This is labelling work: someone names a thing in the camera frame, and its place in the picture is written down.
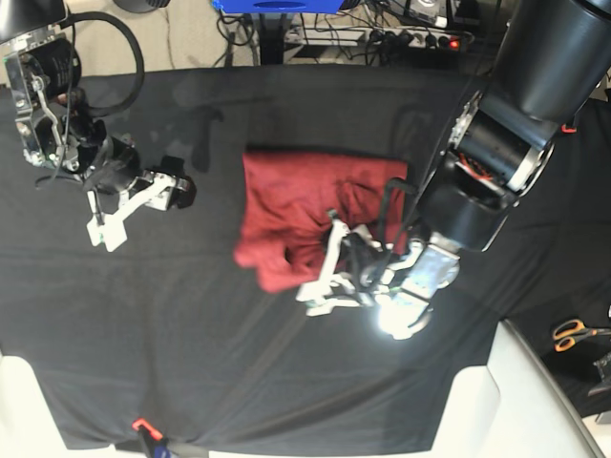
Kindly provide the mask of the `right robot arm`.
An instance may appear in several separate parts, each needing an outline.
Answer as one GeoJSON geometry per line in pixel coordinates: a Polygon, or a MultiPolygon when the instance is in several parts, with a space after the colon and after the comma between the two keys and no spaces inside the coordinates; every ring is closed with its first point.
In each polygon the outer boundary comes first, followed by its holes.
{"type": "Polygon", "coordinates": [[[2,63],[23,156],[30,165],[50,170],[38,185],[67,179],[86,194],[92,245],[115,251],[128,239],[126,219],[141,207],[167,211],[193,204],[197,188],[181,159],[166,156],[158,166],[145,168],[131,138],[112,136],[106,129],[105,117],[127,111],[144,83],[143,53],[124,22],[101,11],[72,13],[62,1],[4,1],[1,42],[9,47],[2,63]],[[116,28],[136,64],[130,92],[106,107],[91,105],[80,88],[76,35],[65,33],[89,21],[116,28]]]}

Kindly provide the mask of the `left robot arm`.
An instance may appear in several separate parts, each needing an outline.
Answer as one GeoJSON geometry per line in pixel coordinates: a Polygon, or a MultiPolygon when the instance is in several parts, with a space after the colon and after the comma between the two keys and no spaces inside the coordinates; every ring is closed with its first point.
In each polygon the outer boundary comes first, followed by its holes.
{"type": "Polygon", "coordinates": [[[488,82],[464,100],[421,184],[394,177],[385,186],[383,214],[394,191],[413,197],[399,228],[407,241],[387,241],[384,215],[375,233],[334,218],[319,277],[296,295],[307,314],[373,308],[396,340],[421,331],[461,253],[492,244],[609,66],[608,2],[519,2],[488,82]]]}

